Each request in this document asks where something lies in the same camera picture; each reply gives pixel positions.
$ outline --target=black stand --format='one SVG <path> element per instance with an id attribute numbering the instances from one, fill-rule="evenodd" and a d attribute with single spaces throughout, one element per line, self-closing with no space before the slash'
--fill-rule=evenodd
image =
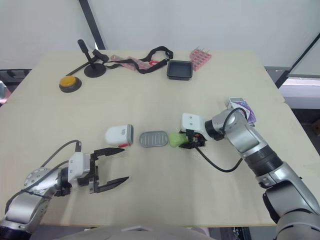
<path id="1" fill-rule="evenodd" d="M 82 52 L 85 54 L 86 58 L 88 59 L 90 65 L 87 66 L 84 69 L 84 74 L 88 78 L 97 78 L 100 77 L 101 75 L 105 74 L 106 72 L 106 67 L 102 63 L 94 63 L 94 61 L 91 59 L 89 55 L 88 48 L 85 44 L 85 42 L 82 39 L 78 40 L 79 47 L 81 48 Z"/>

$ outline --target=black tray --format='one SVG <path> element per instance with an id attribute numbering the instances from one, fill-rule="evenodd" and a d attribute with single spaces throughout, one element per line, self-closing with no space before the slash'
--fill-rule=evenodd
<path id="1" fill-rule="evenodd" d="M 173 80 L 189 80 L 192 78 L 192 62 L 170 60 L 166 70 L 166 75 Z"/>

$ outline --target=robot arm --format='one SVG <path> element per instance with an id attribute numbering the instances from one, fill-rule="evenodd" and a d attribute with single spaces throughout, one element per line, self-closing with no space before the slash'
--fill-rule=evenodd
<path id="1" fill-rule="evenodd" d="M 8 201 L 5 216 L 0 221 L 0 240 L 28 240 L 47 211 L 53 196 L 70 194 L 71 187 L 89 186 L 90 193 L 100 193 L 113 189 L 129 177 L 122 177 L 99 186 L 99 156 L 109 156 L 124 151 L 122 148 L 103 148 L 92 154 L 84 154 L 81 147 L 68 161 L 53 169 L 40 167 L 31 172 L 24 182 L 24 189 Z"/>
<path id="2" fill-rule="evenodd" d="M 307 186 L 283 162 L 239 111 L 226 109 L 212 120 L 184 113 L 182 130 L 200 133 L 206 140 L 226 138 L 265 188 L 263 201 L 277 223 L 277 239 L 320 239 L 320 207 Z"/>

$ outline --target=table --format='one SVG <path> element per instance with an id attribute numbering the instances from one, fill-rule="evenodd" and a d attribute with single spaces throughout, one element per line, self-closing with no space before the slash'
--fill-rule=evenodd
<path id="1" fill-rule="evenodd" d="M 147 52 L 104 51 L 137 58 Z M 159 53 L 155 59 L 163 57 Z M 188 58 L 186 51 L 174 52 L 176 60 Z M 79 139 L 82 150 L 91 153 L 107 146 L 104 134 L 109 127 L 132 124 L 134 144 L 98 161 L 100 184 L 130 179 L 107 192 L 89 194 L 88 187 L 81 187 L 69 196 L 54 197 L 43 224 L 272 225 L 262 201 L 264 190 L 245 163 L 223 173 L 194 149 L 139 144 L 145 131 L 177 132 L 182 113 L 212 118 L 225 109 L 228 97 L 247 100 L 257 117 L 256 129 L 320 200 L 319 174 L 310 167 L 320 157 L 254 54 L 214 51 L 190 81 L 167 79 L 166 67 L 145 75 L 117 68 L 92 79 L 80 71 L 75 76 L 82 87 L 70 94 L 61 92 L 60 78 L 85 61 L 80 51 L 49 54 L 0 108 L 1 217 L 5 202 L 23 187 L 25 177 L 60 145 Z M 73 150 L 67 147 L 48 166 L 69 159 Z M 203 151 L 225 169 L 239 159 L 227 140 L 209 141 Z"/>

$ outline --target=green object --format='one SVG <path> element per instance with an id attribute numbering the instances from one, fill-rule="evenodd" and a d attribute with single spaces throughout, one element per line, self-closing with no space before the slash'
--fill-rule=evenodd
<path id="1" fill-rule="evenodd" d="M 170 133 L 169 135 L 169 144 L 171 147 L 176 148 L 181 144 L 188 142 L 187 136 L 185 133 Z"/>

